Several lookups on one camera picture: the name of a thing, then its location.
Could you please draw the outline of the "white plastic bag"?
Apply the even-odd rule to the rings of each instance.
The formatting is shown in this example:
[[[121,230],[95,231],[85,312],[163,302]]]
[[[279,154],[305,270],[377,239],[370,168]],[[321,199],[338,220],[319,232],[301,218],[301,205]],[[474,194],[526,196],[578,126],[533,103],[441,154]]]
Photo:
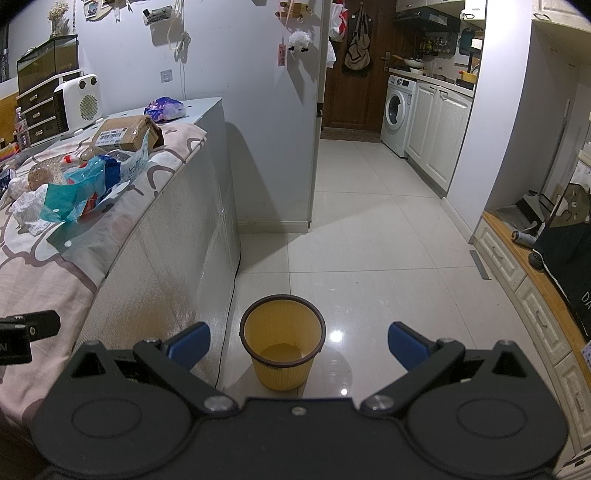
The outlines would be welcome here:
[[[55,225],[41,218],[47,187],[44,184],[35,191],[23,193],[9,208],[9,213],[17,223],[18,234],[38,236]]]

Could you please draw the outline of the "teal plastic bag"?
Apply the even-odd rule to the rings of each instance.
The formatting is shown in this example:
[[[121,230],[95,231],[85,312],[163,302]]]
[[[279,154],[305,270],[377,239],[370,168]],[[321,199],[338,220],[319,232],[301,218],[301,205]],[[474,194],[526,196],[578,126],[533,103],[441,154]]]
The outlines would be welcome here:
[[[40,218],[51,223],[75,221],[92,211],[121,182],[122,163],[109,155],[91,158],[69,169],[63,183],[47,185]]]

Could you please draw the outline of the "brown cardboard box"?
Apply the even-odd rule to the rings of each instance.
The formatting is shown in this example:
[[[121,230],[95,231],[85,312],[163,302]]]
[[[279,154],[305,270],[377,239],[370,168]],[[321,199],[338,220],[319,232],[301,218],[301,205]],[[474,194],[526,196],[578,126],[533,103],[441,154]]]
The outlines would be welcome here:
[[[147,136],[148,151],[162,147],[162,131],[147,115],[122,116],[106,119],[91,140],[91,146],[105,152],[119,149],[138,151]]]

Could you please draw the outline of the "yellow plastic trash bin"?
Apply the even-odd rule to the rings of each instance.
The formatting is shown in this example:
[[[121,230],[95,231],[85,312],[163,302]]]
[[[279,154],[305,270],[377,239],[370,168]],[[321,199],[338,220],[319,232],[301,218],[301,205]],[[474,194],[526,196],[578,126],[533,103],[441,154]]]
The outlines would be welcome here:
[[[307,382],[327,326],[310,301],[290,294],[263,297],[242,315],[239,338],[260,383],[291,391]]]

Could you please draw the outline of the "pink patterned table cloth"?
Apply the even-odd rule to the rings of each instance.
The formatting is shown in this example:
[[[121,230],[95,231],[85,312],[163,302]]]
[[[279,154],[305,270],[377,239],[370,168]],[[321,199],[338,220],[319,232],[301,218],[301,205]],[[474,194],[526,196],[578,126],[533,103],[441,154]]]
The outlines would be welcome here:
[[[71,222],[43,222],[31,234],[1,210],[1,313],[4,316],[54,310],[57,336],[33,345],[32,360],[1,371],[1,426],[25,431],[33,412],[62,372],[86,317],[133,228],[176,172],[198,152],[207,135],[187,123],[163,129],[163,146],[142,171],[123,182],[94,210]]]

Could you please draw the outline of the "white low drawer cabinet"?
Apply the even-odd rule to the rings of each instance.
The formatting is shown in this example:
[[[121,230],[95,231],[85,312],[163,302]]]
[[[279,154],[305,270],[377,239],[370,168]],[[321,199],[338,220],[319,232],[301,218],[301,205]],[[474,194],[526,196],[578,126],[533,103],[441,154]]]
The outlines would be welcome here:
[[[528,261],[530,251],[512,242],[510,228],[485,212],[474,246],[514,305],[549,375],[569,422],[574,450],[590,450],[590,369],[584,338],[549,277]]]

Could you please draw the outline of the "dark drawer cabinet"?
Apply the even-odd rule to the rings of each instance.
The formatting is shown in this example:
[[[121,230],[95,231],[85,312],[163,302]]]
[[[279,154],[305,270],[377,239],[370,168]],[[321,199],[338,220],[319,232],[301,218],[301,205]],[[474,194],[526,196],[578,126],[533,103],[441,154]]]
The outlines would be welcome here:
[[[57,74],[17,96],[17,106],[26,120],[32,145],[60,134],[53,104],[54,91],[62,83],[81,75],[81,69]]]

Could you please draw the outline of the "white space heater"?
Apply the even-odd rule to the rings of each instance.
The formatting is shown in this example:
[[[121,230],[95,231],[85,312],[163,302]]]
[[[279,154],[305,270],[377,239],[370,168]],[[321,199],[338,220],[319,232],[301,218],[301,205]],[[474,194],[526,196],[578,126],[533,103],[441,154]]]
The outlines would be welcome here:
[[[58,132],[74,134],[102,117],[102,99],[98,78],[87,74],[58,85],[53,92]]]

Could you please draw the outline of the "white kitchen cabinets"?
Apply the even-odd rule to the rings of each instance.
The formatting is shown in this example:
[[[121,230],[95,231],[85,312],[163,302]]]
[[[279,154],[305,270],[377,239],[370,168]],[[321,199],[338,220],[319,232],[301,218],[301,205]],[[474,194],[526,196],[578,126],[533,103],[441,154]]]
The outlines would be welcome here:
[[[417,82],[406,152],[444,192],[459,160],[472,103],[450,88]]]

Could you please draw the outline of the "purple snack bag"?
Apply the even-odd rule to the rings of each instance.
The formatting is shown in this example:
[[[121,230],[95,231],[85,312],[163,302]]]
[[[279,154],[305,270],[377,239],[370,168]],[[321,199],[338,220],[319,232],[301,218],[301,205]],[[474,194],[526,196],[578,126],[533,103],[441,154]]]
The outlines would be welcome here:
[[[154,123],[165,123],[184,117],[186,107],[179,100],[159,97],[144,108],[143,114],[150,117]]]

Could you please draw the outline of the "brown wooden door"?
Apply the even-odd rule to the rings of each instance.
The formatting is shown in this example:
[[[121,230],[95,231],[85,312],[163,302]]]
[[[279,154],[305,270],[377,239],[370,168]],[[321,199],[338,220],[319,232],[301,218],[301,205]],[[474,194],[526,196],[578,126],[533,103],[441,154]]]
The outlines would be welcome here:
[[[394,21],[395,1],[346,1],[346,36],[335,42],[337,62],[327,70],[322,127],[377,132],[381,130],[390,70],[414,56],[416,34]],[[353,71],[344,64],[360,9],[370,18],[370,65]]]

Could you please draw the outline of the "white washing machine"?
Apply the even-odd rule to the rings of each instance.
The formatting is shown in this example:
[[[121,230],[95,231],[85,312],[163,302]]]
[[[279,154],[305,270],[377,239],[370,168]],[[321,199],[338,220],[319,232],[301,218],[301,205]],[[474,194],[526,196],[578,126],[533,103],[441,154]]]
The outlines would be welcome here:
[[[388,79],[381,141],[403,159],[407,157],[416,91],[417,82],[412,79],[397,75]]]

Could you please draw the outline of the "glass fish tank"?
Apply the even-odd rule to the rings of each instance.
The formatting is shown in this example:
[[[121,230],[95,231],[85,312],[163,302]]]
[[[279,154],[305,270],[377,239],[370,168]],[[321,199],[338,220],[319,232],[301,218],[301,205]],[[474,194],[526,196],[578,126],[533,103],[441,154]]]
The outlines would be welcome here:
[[[17,61],[19,92],[24,93],[50,77],[78,68],[78,36],[51,37]]]

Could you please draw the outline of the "brown hanging bag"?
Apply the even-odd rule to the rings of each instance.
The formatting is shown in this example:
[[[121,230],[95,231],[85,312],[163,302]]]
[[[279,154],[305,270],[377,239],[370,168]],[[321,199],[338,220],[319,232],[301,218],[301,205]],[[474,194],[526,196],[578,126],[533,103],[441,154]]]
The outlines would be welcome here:
[[[373,20],[370,18],[365,4],[360,2],[359,9],[349,17],[348,41],[346,41],[344,58],[346,70],[359,73],[372,65],[372,58],[370,58],[372,32]]]

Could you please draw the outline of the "white plush sheep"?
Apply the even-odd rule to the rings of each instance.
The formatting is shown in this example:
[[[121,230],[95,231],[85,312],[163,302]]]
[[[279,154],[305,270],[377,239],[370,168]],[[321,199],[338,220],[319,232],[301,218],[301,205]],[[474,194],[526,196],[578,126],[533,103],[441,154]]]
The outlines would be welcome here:
[[[295,30],[287,40],[287,50],[307,52],[310,49],[311,36],[308,32]]]

